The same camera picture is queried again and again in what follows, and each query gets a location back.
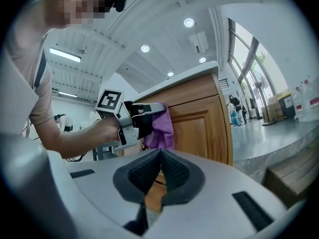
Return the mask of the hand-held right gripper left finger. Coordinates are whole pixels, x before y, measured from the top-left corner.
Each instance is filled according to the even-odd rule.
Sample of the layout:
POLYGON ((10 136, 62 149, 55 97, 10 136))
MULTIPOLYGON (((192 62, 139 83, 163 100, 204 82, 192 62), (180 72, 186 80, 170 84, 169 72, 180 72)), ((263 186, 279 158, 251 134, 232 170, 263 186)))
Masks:
POLYGON ((50 151, 48 160, 61 215, 54 219, 58 237, 162 237, 161 219, 149 226, 138 188, 151 186, 138 172, 160 161, 160 151, 77 164, 50 151))

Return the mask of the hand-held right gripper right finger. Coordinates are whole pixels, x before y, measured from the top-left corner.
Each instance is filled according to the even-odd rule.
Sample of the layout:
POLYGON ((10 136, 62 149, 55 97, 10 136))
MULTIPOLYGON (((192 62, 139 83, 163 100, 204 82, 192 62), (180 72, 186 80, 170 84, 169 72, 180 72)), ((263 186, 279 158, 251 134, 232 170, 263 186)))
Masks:
POLYGON ((163 149, 167 193, 152 239, 245 239, 286 212, 269 190, 229 165, 163 149))

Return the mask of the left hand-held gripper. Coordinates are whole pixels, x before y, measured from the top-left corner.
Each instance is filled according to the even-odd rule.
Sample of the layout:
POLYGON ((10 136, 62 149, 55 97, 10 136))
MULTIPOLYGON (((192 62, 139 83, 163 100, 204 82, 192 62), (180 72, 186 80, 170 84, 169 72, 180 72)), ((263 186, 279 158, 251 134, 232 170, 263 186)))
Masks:
POLYGON ((147 137, 153 130, 153 114, 166 111, 162 103, 133 103, 132 115, 137 118, 138 128, 133 126, 133 120, 124 102, 124 92, 104 89, 95 106, 102 119, 114 117, 120 124, 118 130, 119 146, 115 151, 122 151, 137 144, 139 138, 147 137))

